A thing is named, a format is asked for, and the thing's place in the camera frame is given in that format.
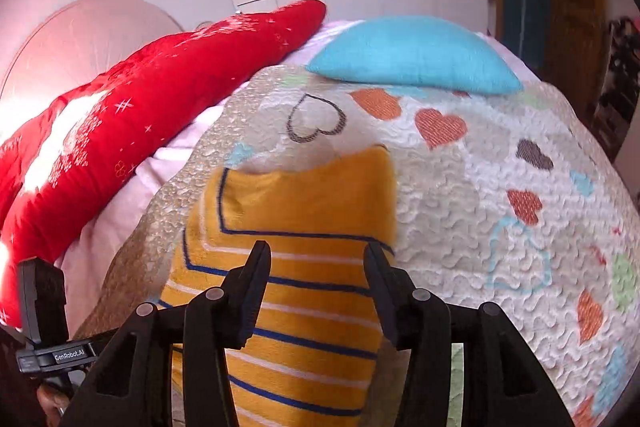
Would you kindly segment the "person's left hand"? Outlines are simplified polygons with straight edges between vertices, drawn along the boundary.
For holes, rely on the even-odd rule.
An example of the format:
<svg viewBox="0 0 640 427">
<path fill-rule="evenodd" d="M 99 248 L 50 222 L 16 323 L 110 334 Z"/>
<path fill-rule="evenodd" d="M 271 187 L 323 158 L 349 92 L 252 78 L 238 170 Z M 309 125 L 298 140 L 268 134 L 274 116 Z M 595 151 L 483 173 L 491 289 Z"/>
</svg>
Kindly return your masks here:
<svg viewBox="0 0 640 427">
<path fill-rule="evenodd" d="M 48 427 L 58 427 L 70 405 L 68 396 L 55 387 L 42 384 L 37 389 L 37 400 L 46 415 Z"/>
</svg>

